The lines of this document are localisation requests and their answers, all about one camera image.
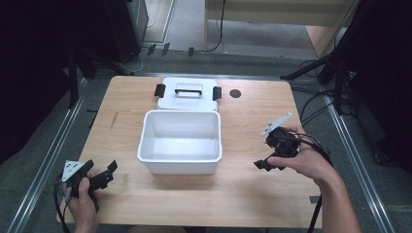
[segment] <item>black dot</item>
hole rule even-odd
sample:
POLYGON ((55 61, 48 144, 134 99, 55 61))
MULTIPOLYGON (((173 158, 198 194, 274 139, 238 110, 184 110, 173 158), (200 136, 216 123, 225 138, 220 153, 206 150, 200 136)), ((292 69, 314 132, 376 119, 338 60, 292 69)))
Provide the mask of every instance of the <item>black dot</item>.
POLYGON ((233 98, 239 98, 241 95, 242 95, 242 93, 238 89, 230 90, 230 96, 233 97, 233 98))

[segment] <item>wooden table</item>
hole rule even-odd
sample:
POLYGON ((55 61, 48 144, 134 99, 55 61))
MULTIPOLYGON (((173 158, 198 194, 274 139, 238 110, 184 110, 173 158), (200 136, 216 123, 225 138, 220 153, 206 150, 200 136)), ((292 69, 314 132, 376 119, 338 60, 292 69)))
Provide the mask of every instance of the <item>wooden table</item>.
MULTIPOLYGON (((283 124, 300 125, 291 87, 285 82, 217 80, 223 96, 223 158, 214 175, 153 175, 136 156, 147 111, 156 108, 162 78, 114 77, 80 160, 92 159, 93 174, 115 159, 119 168, 101 195, 102 223, 181 226, 308 227, 320 191, 292 169, 255 167, 273 150, 259 133, 286 112, 283 124), (238 89, 240 98, 229 91, 238 89)), ((67 222, 73 222, 70 213, 67 222)), ((321 226, 322 214, 317 227, 321 226)))

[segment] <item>person's left hand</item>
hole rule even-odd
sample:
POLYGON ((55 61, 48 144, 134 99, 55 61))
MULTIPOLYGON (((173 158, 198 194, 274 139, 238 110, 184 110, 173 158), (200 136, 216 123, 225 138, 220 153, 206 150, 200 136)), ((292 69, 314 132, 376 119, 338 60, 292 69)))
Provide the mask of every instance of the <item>person's left hand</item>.
POLYGON ((94 203, 88 196, 89 187, 88 178, 82 178, 79 184, 79 198, 72 197, 69 202, 69 210, 76 222, 76 233, 96 232, 99 224, 94 203))

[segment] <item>black curtain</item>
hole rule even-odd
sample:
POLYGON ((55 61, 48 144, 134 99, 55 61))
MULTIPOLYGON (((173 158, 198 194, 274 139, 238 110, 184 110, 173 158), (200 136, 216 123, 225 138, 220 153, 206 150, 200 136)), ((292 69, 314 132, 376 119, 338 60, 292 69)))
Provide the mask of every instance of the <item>black curtain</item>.
POLYGON ((0 163, 24 147, 68 90, 62 70, 67 47, 57 3, 0 3, 0 163))

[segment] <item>white box lid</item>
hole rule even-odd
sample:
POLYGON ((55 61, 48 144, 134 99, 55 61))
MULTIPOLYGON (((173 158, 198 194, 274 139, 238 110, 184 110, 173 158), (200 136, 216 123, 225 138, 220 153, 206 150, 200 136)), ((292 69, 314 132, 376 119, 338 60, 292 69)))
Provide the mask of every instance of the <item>white box lid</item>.
POLYGON ((162 110, 216 111, 218 101, 214 98, 215 80, 165 78, 163 97, 157 101, 162 110))

